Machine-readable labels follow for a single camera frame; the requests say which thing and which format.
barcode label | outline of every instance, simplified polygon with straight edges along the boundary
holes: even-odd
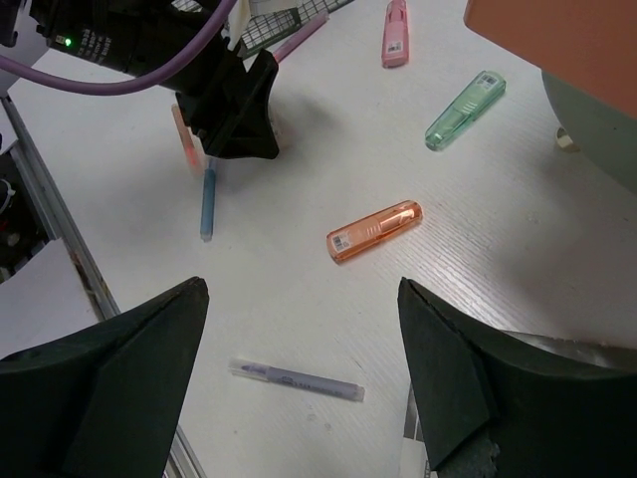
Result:
[[[331,242],[334,245],[334,249],[336,249],[336,252],[342,252],[351,247],[349,234],[347,232],[341,232],[340,234],[332,237]]]
[[[477,85],[479,87],[483,87],[485,90],[490,90],[497,82],[498,82],[497,78],[494,78],[491,75],[484,73],[478,79]]]
[[[387,53],[402,52],[402,42],[391,42],[387,45]]]

green highlighter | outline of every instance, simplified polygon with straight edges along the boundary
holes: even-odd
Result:
[[[496,72],[481,72],[429,126],[425,143],[433,151],[444,149],[505,93],[507,82]]]

blue marker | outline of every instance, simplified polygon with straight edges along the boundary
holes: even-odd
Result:
[[[201,240],[210,242],[212,229],[215,222],[215,185],[217,172],[215,171],[216,158],[208,160],[208,167],[203,176],[203,202],[201,204]]]

cable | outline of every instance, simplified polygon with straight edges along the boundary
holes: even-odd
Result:
[[[236,2],[237,0],[221,0],[219,6],[212,13],[206,24],[183,50],[171,58],[165,65],[139,78],[119,83],[76,82],[34,70],[2,55],[0,55],[0,70],[4,70],[45,87],[80,95],[115,97],[118,95],[137,93],[165,82],[192,62],[221,29]]]

white table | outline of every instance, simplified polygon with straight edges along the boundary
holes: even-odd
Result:
[[[220,165],[210,244],[171,92],[10,92],[123,309],[206,279],[181,424],[210,477],[396,476],[401,276],[494,326],[637,346],[637,198],[554,150],[538,69],[467,30],[464,0],[412,2],[411,63],[383,70],[385,4],[338,11],[282,64],[273,103],[293,145]],[[56,52],[37,68],[123,78]],[[483,69],[505,76],[507,94],[429,151],[425,129]],[[419,228],[343,266],[329,259],[327,232],[403,199],[425,207]],[[365,402],[233,377],[233,356],[360,383]]]

